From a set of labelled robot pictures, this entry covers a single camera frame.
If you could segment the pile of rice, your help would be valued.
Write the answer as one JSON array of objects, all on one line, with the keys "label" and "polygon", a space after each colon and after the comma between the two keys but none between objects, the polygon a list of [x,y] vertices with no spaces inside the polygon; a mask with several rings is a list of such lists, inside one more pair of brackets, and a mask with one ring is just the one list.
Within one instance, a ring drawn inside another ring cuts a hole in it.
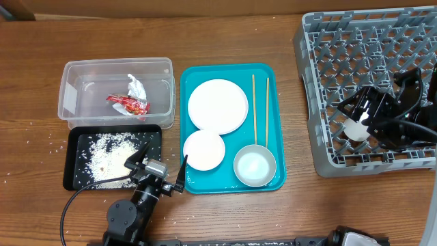
[{"label": "pile of rice", "polygon": [[127,176],[127,158],[147,142],[145,133],[97,133],[79,137],[76,151],[75,185]]}]

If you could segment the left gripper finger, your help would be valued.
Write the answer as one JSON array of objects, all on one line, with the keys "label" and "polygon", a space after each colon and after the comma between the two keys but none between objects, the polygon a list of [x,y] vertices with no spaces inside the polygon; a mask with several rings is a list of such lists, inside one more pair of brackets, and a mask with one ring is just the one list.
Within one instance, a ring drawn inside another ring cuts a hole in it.
[{"label": "left gripper finger", "polygon": [[128,169],[143,169],[145,167],[143,161],[147,155],[149,148],[150,142],[144,143],[134,154],[126,159],[124,167]]},{"label": "left gripper finger", "polygon": [[186,163],[187,163],[187,159],[188,159],[188,155],[186,154],[184,156],[184,160],[182,162],[181,168],[180,168],[180,170],[178,172],[178,176],[177,176],[177,179],[176,179],[176,182],[175,182],[175,185],[174,185],[174,189],[177,192],[180,192],[180,193],[182,193],[184,191],[184,188],[185,188],[185,181],[186,181],[185,176],[186,176]]}]

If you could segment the red snack wrapper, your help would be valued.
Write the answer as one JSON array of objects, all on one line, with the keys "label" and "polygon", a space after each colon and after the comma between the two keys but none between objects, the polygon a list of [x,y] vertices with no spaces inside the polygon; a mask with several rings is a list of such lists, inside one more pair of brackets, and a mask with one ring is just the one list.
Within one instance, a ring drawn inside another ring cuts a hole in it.
[{"label": "red snack wrapper", "polygon": [[145,115],[150,109],[150,104],[148,101],[136,99],[131,96],[110,94],[107,96],[106,100],[118,103],[127,113],[133,115]]}]

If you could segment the small pink bowl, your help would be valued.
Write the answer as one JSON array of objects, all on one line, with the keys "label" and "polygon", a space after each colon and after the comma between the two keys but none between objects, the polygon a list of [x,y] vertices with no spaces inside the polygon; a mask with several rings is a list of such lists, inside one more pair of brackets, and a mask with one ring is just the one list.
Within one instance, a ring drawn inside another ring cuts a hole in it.
[{"label": "small pink bowl", "polygon": [[184,142],[183,155],[187,163],[198,171],[218,167],[225,157],[225,143],[220,135],[208,130],[192,133]]}]

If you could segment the white tissue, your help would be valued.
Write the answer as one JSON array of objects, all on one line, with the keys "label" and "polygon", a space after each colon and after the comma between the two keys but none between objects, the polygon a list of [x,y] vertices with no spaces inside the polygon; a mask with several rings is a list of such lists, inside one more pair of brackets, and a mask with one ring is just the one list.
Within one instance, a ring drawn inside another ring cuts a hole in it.
[{"label": "white tissue", "polygon": [[[127,77],[131,80],[131,82],[128,84],[127,95],[121,95],[121,94],[117,94],[117,95],[131,96],[131,97],[136,98],[136,99],[147,100],[146,90],[144,89],[142,82],[140,82],[132,74],[127,74]],[[133,114],[127,113],[124,109],[121,108],[121,105],[119,105],[118,103],[113,102],[113,108],[114,108],[114,110],[118,111],[122,115],[133,115]]]}]

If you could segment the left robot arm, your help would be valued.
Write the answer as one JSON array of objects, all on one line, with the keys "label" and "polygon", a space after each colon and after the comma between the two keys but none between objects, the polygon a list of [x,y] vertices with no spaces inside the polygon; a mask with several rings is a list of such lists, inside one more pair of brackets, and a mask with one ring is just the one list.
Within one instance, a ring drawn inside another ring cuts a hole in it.
[{"label": "left robot arm", "polygon": [[136,187],[131,199],[118,200],[109,207],[103,245],[147,245],[144,232],[160,196],[171,197],[175,191],[184,191],[188,157],[184,157],[176,182],[172,184],[166,181],[167,165],[149,159],[149,149],[149,143],[145,143],[124,163]]}]

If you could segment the white paper cup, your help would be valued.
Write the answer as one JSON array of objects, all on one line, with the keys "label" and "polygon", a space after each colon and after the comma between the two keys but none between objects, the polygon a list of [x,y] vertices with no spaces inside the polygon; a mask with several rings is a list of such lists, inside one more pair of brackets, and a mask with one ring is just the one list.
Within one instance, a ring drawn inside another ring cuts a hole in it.
[{"label": "white paper cup", "polygon": [[369,117],[367,113],[363,113],[358,122],[348,118],[344,122],[344,133],[353,141],[365,141],[370,134],[367,132],[368,127],[362,124],[363,120]]}]

